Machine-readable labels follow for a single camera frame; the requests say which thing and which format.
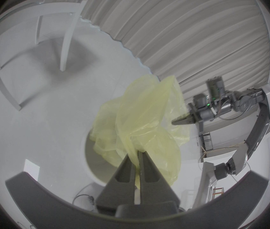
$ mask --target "tile floor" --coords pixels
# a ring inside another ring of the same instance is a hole
[[[84,170],[80,143],[100,105],[121,96],[133,80],[150,73],[120,42],[81,20],[67,69],[61,72],[61,46],[71,19],[67,13],[44,16],[38,45],[34,44],[36,19],[0,36],[0,76],[23,107],[16,111],[0,92],[0,203],[15,221],[27,226],[5,180],[21,172],[28,159],[40,167],[38,182],[71,202],[92,182]],[[190,142],[181,151],[184,163],[198,167],[195,161],[200,150],[194,126]],[[178,184],[182,183],[178,181],[175,189],[181,195]],[[92,184],[90,191],[100,192],[102,188],[96,187]]]

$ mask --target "chair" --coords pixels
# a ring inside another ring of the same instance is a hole
[[[1,15],[7,10],[13,8],[14,6],[20,4],[21,2],[25,2],[27,0],[9,0],[7,5],[1,11]],[[66,62],[68,51],[70,47],[70,42],[72,39],[72,34],[76,27],[76,23],[78,18],[86,4],[87,0],[75,0],[75,2],[49,2],[45,3],[45,1],[40,2],[31,2],[29,4],[25,4],[19,8],[16,8],[6,15],[0,18],[0,35],[7,31],[9,28],[34,17],[37,17],[37,25],[36,25],[36,33],[35,33],[35,44],[38,44],[39,33],[41,28],[41,20],[44,15],[53,14],[53,13],[75,13],[72,19],[72,22],[68,29],[65,32],[63,46],[61,51],[61,61],[60,61],[60,70],[66,70]],[[3,84],[0,78],[0,91],[6,97],[6,99],[17,109],[20,110],[21,106],[17,103],[14,97],[7,90],[5,85]]]

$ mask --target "plastic bag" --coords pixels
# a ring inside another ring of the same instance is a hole
[[[172,185],[181,166],[179,146],[189,140],[189,129],[171,121],[187,112],[174,76],[159,82],[154,75],[144,75],[131,83],[122,97],[100,107],[90,139],[95,141],[95,152],[116,167],[128,154],[139,168],[137,151],[147,151]]]

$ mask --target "floor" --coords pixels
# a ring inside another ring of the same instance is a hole
[[[72,202],[84,187],[97,196],[102,187],[85,172],[81,141],[100,105],[121,96],[133,80],[150,73],[120,42],[81,20],[67,69],[61,72],[61,46],[71,19],[67,13],[44,16],[38,45],[34,44],[36,19],[0,36],[0,76],[22,105],[16,111],[0,92],[0,203],[24,225],[28,221],[9,195],[5,180],[21,172],[28,159],[40,167],[38,182],[62,199]],[[173,185],[179,197],[185,189],[194,188],[193,181],[184,182],[193,179],[189,169],[198,169],[195,126],[190,133],[190,141],[181,147],[184,175]],[[82,198],[75,204],[83,207]]]

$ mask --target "curtain fold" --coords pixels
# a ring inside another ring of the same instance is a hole
[[[163,79],[185,102],[222,75],[226,89],[267,82],[270,41],[255,0],[89,0],[82,14]]]

